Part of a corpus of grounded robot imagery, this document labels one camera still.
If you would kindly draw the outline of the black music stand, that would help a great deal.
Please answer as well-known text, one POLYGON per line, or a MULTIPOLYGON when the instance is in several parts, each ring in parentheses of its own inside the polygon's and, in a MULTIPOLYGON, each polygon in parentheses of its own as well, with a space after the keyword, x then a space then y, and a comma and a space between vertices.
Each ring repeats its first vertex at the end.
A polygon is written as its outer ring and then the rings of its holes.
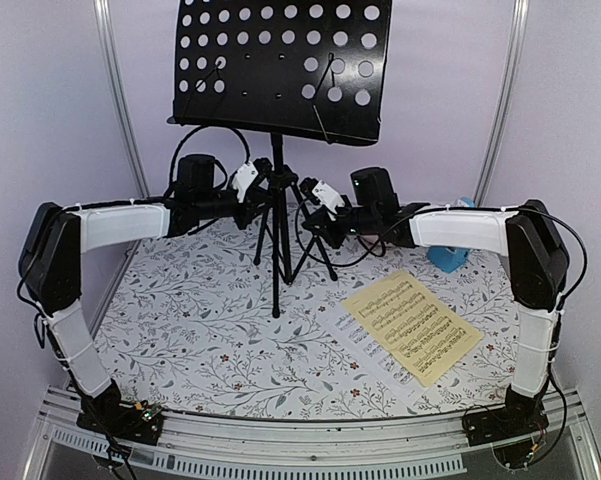
POLYGON ((171 122, 269 135, 272 283, 292 279, 283 140, 370 146, 380 133, 388 1, 183 1, 171 122))

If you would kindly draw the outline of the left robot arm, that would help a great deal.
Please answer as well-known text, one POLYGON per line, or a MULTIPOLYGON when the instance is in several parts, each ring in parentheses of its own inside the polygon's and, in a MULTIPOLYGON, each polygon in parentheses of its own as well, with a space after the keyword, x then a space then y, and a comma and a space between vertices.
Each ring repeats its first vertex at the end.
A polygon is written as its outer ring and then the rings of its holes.
POLYGON ((82 256, 90 250, 143 239, 180 237, 198 232, 203 220, 233 218, 240 228, 253 219, 252 194, 271 166, 248 160, 216 185, 210 175, 217 160, 190 155, 180 160, 178 176, 163 197, 62 207, 39 206, 19 260, 25 302, 37 310, 34 330, 40 343, 52 341, 59 362, 82 394, 95 399, 91 419, 108 434, 128 426, 128 412, 105 394, 114 382, 102 364, 81 305, 82 256))

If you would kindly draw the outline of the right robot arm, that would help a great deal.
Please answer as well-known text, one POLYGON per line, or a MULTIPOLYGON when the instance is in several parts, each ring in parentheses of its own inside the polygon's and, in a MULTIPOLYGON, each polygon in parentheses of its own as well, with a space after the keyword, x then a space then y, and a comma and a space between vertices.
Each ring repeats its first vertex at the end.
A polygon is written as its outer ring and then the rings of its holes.
POLYGON ((478 208, 410 203, 402 206, 389 172, 369 167, 351 175, 356 200, 314 178, 302 181, 302 194, 316 206, 303 227, 338 249, 346 236, 373 236, 404 248, 445 247, 485 250, 507 258, 520 334, 517 366, 509 387, 511 402, 497 415, 497 427, 517 436, 532 424, 531 401, 544 394, 559 339, 570 258, 557 219, 543 202, 478 208))

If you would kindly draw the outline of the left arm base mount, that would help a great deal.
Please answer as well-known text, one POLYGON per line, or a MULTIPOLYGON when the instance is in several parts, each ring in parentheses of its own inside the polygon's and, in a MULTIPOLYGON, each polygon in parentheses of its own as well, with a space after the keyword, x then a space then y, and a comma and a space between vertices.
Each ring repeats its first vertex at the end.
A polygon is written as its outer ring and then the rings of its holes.
POLYGON ((142 400, 127 404, 115 383, 102 394, 90 397, 78 391, 81 413, 77 426, 115 439, 156 446, 160 438, 164 416, 162 406, 142 400))

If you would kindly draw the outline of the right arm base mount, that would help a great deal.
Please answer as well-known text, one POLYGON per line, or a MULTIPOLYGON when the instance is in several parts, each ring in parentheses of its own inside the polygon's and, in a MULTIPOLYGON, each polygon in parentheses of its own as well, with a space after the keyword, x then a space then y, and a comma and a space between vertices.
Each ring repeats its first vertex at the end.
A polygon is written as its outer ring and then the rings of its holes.
POLYGON ((478 446, 540 433, 549 426, 549 420, 539 398, 508 391, 503 406, 470 408, 463 414, 461 425, 469 445, 478 446))

